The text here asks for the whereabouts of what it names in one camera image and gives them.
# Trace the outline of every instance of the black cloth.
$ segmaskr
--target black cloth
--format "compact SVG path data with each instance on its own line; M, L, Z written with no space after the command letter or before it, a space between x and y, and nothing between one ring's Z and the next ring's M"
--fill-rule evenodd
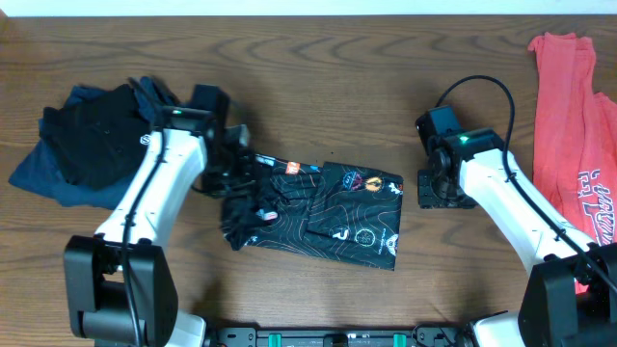
M122 85L92 101L43 110L40 137L67 183L98 190L139 168L150 125L138 109L132 89Z
M394 269L401 176L336 163L320 168L256 159L255 193L223 205L223 233L235 250L258 246Z

